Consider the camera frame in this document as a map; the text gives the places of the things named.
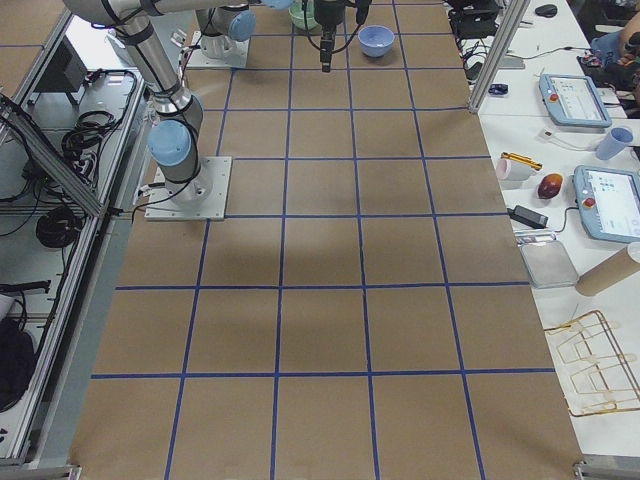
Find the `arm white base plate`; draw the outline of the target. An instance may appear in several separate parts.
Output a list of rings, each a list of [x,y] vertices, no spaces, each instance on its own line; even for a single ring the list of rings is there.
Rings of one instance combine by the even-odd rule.
[[[185,190],[171,182],[153,189],[145,209],[149,221],[223,221],[225,219],[228,189],[232,170],[230,156],[200,158],[200,172]]]
[[[196,30],[192,45],[198,46],[186,63],[188,69],[243,69],[246,67],[250,41],[239,42],[221,35],[201,39]]]

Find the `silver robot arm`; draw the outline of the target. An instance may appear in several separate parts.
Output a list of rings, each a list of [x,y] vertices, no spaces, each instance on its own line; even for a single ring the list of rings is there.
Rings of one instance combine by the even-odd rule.
[[[203,107],[173,67],[152,20],[177,12],[195,13],[201,45],[219,38],[248,40],[256,18],[248,1],[68,1],[66,7],[96,28],[114,30],[150,89],[159,117],[147,148],[164,176],[164,197],[144,205],[159,219],[219,218],[225,211],[228,183],[215,180],[212,163],[198,152]]]
[[[208,59],[222,59],[248,41],[256,28],[256,16],[248,4],[195,11],[200,50]]]

